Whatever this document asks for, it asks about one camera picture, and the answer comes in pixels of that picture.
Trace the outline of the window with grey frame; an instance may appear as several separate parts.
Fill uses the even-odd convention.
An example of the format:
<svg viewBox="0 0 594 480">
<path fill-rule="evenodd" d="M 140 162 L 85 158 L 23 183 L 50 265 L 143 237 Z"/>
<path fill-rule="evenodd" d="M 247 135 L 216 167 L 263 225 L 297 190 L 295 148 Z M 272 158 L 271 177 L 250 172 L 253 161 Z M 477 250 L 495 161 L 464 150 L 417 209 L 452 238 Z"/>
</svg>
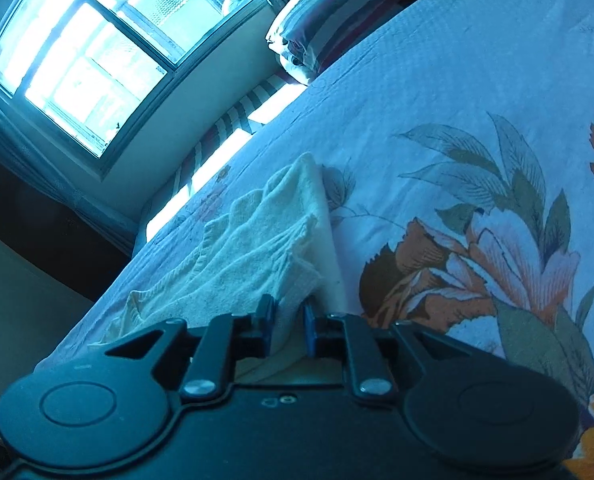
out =
<svg viewBox="0 0 594 480">
<path fill-rule="evenodd" d="M 272 68 L 266 0 L 0 0 L 0 151 L 111 177 L 178 159 Z"/>
</svg>

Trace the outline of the floral white bedspread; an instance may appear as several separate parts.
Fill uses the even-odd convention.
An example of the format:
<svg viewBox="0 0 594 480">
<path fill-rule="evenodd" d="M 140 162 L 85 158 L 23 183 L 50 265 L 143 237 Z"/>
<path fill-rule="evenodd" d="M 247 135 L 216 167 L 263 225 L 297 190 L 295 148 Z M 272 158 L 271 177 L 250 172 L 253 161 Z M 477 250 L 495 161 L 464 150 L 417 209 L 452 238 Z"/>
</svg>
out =
<svg viewBox="0 0 594 480">
<path fill-rule="evenodd" d="M 146 321 L 204 270 L 238 200 L 310 153 L 336 297 L 547 374 L 581 406 L 569 468 L 594 479 L 594 0 L 418 0 L 257 132 L 42 362 Z"/>
</svg>

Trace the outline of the striped mattress sheet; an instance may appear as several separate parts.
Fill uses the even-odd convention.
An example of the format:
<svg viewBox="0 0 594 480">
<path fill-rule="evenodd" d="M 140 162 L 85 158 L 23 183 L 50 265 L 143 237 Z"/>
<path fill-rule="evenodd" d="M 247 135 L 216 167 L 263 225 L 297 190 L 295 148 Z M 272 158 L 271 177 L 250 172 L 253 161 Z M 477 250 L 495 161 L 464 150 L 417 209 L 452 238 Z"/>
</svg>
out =
<svg viewBox="0 0 594 480">
<path fill-rule="evenodd" d="M 140 214 L 134 254 L 220 171 L 227 159 L 272 122 L 304 90 L 305 84 L 278 72 L 263 79 L 219 117 L 193 145 L 167 181 L 148 198 Z"/>
</svg>

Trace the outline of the left blue curtain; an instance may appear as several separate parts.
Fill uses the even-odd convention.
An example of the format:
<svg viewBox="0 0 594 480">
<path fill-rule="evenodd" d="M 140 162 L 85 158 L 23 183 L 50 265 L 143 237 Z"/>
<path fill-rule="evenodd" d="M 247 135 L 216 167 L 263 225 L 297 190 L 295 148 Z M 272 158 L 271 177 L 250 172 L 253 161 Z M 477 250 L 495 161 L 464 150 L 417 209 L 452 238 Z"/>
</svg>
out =
<svg viewBox="0 0 594 480">
<path fill-rule="evenodd" d="M 71 209 L 115 248 L 132 254 L 136 224 L 77 188 L 1 111 L 0 164 L 25 184 Z"/>
</svg>

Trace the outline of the striped folded quilt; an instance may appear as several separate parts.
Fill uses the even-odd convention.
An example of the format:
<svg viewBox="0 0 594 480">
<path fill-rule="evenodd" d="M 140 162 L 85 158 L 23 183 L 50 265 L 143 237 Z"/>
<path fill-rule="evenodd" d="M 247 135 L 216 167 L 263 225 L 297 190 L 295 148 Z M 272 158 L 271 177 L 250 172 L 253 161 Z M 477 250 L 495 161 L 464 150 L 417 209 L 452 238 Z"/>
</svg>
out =
<svg viewBox="0 0 594 480">
<path fill-rule="evenodd" d="M 400 0 L 289 0 L 265 40 L 292 78 L 310 84 L 402 10 Z"/>
</svg>

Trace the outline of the cream knit sweater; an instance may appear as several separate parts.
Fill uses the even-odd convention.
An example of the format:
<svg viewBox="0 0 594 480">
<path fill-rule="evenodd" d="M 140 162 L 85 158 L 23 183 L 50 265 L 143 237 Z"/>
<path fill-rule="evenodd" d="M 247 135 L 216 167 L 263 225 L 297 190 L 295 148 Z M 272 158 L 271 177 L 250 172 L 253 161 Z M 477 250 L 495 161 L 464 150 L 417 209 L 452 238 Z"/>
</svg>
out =
<svg viewBox="0 0 594 480">
<path fill-rule="evenodd" d="M 208 222 L 200 244 L 163 278 L 129 293 L 94 349 L 169 318 L 204 327 L 220 314 L 242 316 L 262 296 L 277 301 L 271 355 L 244 359 L 236 378 L 262 384 L 286 378 L 320 377 L 325 366 L 304 362 L 306 348 L 296 326 L 303 301 L 315 300 L 317 314 L 346 313 L 346 290 L 330 225 L 323 169 L 309 153 L 277 171 L 265 185 L 231 204 Z"/>
</svg>

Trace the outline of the dark wooden door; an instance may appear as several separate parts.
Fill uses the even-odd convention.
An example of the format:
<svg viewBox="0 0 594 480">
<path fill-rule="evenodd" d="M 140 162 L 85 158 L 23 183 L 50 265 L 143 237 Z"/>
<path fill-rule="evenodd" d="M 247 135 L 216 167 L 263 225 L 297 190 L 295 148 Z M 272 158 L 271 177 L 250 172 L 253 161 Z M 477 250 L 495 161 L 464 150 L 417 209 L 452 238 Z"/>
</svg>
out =
<svg viewBox="0 0 594 480">
<path fill-rule="evenodd" d="M 96 300 L 129 257 L 0 164 L 0 241 L 89 300 Z"/>
</svg>

